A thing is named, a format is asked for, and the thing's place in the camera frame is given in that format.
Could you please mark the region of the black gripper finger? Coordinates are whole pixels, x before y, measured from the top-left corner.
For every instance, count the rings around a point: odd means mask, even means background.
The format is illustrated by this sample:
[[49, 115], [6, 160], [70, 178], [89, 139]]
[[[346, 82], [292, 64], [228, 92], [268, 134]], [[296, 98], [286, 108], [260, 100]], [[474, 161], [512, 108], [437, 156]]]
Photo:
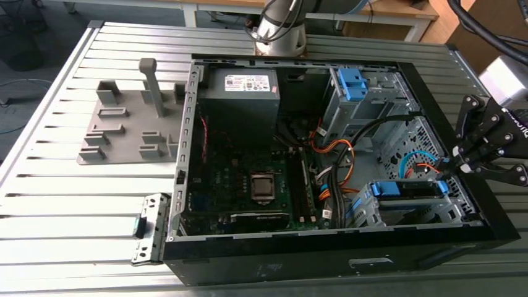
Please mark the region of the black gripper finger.
[[486, 163], [513, 158], [513, 113], [494, 99], [466, 95], [456, 122], [457, 144], [452, 155], [457, 164]]
[[498, 158], [497, 154], [484, 157], [460, 157], [460, 170], [464, 173], [478, 175], [482, 179], [498, 181], [514, 186], [526, 187], [526, 167], [524, 164], [514, 164], [510, 169], [505, 169], [493, 164]]

